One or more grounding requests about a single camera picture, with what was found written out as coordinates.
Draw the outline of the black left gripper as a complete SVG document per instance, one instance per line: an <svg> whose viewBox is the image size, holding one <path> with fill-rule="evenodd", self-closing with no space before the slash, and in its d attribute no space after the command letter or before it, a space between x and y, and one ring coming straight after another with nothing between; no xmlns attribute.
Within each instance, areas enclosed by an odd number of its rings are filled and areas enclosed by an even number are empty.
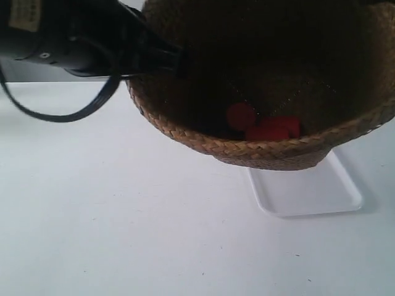
<svg viewBox="0 0 395 296"><path fill-rule="evenodd" d="M72 1L70 42L82 52L70 74L87 78L110 76L110 63L99 51L103 47L115 57L122 78L166 71L185 76L188 56L178 46L154 33L138 9L120 1Z"/></svg>

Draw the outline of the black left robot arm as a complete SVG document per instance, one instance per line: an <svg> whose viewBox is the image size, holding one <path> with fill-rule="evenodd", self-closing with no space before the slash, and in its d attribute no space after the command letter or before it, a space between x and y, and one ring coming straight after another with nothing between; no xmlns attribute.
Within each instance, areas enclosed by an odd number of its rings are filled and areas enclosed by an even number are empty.
<svg viewBox="0 0 395 296"><path fill-rule="evenodd" d="M185 50L120 1L1 1L1 57L88 78L185 74Z"/></svg>

